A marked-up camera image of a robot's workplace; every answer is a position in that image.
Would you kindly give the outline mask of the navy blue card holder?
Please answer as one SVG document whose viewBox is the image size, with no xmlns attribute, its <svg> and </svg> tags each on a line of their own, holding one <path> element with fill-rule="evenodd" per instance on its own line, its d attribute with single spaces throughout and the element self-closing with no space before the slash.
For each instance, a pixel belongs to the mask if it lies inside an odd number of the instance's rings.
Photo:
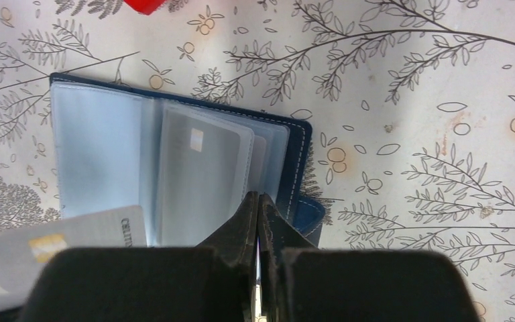
<svg viewBox="0 0 515 322">
<path fill-rule="evenodd" d="M 248 192 L 318 244 L 324 207 L 301 190 L 309 122 L 262 111 L 50 75 L 64 218 L 138 205 L 151 246 L 193 246 Z"/>
</svg>

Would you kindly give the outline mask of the silver credit card with chip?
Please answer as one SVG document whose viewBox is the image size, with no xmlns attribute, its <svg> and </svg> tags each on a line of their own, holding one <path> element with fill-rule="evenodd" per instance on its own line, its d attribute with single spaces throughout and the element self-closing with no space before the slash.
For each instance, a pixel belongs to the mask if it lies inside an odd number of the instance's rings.
<svg viewBox="0 0 515 322">
<path fill-rule="evenodd" d="M 0 232 L 0 312 L 19 307 L 27 299 L 42 268 L 58 252 L 146 244 L 144 212 L 139 205 Z"/>
</svg>

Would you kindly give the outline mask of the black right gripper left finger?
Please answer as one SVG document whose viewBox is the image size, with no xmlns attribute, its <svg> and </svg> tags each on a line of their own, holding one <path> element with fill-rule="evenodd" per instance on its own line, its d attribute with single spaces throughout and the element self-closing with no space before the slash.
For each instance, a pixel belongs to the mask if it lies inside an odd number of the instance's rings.
<svg viewBox="0 0 515 322">
<path fill-rule="evenodd" d="M 259 195 L 200 244 L 71 248 L 38 278 L 21 321 L 245 321 L 253 309 Z"/>
</svg>

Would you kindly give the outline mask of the red plastic bin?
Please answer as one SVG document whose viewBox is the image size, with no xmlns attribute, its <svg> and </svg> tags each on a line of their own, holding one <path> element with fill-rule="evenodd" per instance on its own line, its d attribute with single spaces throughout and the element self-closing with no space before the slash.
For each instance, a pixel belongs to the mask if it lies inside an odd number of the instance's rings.
<svg viewBox="0 0 515 322">
<path fill-rule="evenodd" d="M 138 13 L 150 15 L 161 7 L 166 0 L 124 0 L 123 2 Z"/>
</svg>

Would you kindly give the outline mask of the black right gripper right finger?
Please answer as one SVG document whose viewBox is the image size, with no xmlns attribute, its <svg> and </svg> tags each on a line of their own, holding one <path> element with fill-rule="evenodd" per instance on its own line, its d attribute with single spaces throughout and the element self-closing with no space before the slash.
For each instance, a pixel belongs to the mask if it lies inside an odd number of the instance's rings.
<svg viewBox="0 0 515 322">
<path fill-rule="evenodd" d="M 257 209 L 262 311 L 269 321 L 478 321 L 448 257 L 417 250 L 322 250 Z"/>
</svg>

